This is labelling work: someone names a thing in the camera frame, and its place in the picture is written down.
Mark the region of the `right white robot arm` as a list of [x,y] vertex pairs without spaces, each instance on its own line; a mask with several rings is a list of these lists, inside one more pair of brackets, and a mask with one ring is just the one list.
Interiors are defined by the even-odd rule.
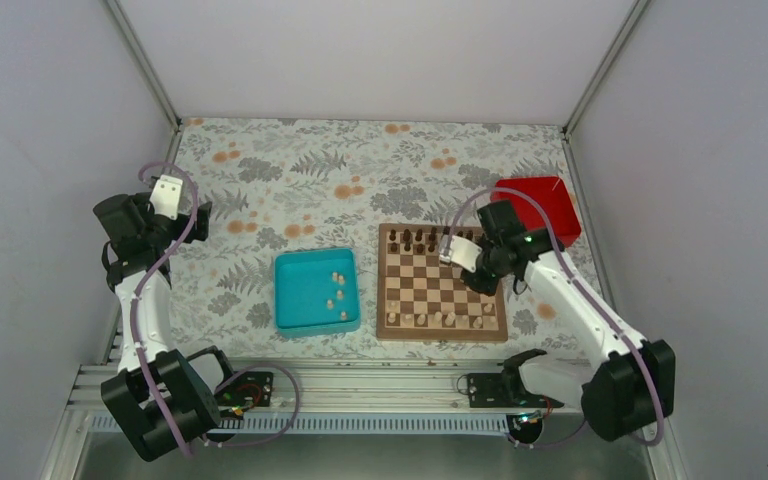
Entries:
[[587,366],[553,359],[531,349],[504,361],[500,374],[504,399],[525,407],[538,396],[558,400],[583,414],[597,436],[614,441],[652,425],[657,445],[674,410],[676,356],[664,340],[650,341],[632,328],[587,283],[551,225],[528,229],[513,204],[502,199],[477,212],[482,235],[470,240],[449,232],[442,261],[461,268],[471,290],[493,294],[512,277],[546,300],[573,331]]

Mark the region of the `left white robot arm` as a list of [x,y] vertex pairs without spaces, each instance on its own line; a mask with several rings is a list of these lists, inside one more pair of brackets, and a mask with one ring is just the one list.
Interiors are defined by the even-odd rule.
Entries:
[[108,236],[102,259],[108,287],[120,301],[122,353],[116,375],[102,383],[102,401],[138,456],[151,462],[217,427],[218,405],[238,391],[238,377],[220,366],[201,376],[174,348],[167,250],[204,241],[212,204],[181,214],[175,201],[150,193],[99,202],[95,217]]

